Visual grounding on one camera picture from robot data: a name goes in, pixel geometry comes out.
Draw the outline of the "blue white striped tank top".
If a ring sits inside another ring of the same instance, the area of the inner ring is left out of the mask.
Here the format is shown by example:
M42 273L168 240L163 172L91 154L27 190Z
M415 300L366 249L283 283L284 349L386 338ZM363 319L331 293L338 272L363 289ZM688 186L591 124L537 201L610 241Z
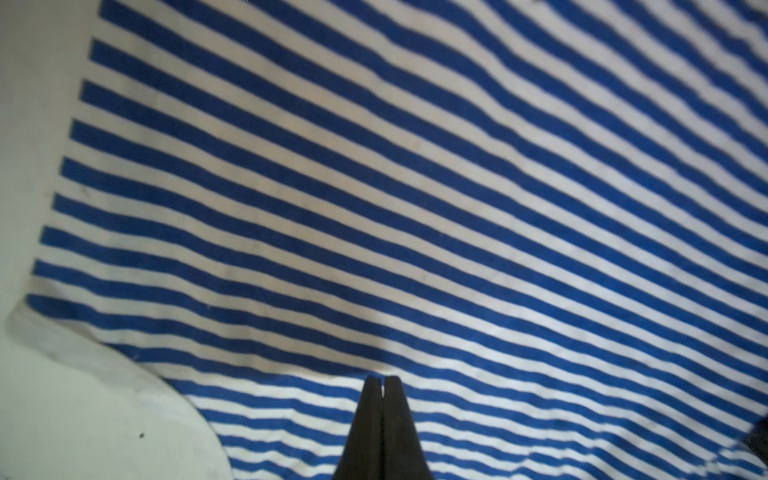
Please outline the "blue white striped tank top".
M763 479L763 1L104 1L10 336L328 479Z

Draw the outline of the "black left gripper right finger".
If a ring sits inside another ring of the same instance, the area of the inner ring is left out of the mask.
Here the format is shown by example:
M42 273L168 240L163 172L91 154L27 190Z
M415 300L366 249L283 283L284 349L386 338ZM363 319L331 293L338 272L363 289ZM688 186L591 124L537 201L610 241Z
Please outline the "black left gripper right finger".
M383 397L383 473L385 479L433 480L402 381L385 378Z

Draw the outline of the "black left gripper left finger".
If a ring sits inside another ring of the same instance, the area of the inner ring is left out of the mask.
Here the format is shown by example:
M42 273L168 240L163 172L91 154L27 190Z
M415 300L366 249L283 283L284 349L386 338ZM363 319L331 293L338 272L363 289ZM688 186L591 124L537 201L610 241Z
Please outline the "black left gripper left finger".
M381 380L377 377L368 377L364 382L344 450L332 479L382 479L382 434Z

